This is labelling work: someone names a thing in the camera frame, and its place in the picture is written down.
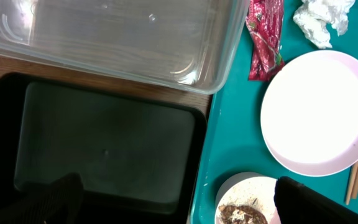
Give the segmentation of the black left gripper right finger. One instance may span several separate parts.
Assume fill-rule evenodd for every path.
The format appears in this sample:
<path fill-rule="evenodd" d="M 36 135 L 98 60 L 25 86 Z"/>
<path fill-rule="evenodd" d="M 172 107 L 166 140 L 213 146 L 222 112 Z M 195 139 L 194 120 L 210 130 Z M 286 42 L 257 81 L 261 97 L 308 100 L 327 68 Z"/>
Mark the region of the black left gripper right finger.
<path fill-rule="evenodd" d="M 358 224 L 357 213 L 286 176 L 273 199 L 282 224 Z"/>

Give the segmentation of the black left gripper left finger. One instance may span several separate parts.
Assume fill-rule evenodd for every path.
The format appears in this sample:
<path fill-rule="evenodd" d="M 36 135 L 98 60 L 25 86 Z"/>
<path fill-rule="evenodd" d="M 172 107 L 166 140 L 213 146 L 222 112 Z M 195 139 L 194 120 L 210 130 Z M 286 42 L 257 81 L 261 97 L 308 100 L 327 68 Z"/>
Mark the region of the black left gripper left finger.
<path fill-rule="evenodd" d="M 0 224 L 74 224 L 83 201 L 79 174 L 68 174 L 45 190 L 0 211 Z"/>

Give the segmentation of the white round plate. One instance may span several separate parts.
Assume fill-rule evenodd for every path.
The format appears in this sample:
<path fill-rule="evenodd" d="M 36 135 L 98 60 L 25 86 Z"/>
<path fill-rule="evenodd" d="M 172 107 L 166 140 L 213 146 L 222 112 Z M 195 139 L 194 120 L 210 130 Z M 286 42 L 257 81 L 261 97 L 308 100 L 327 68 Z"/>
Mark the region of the white round plate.
<path fill-rule="evenodd" d="M 358 60 L 334 50 L 294 58 L 270 82 L 260 111 L 264 141 L 288 170 L 336 174 L 358 161 Z"/>

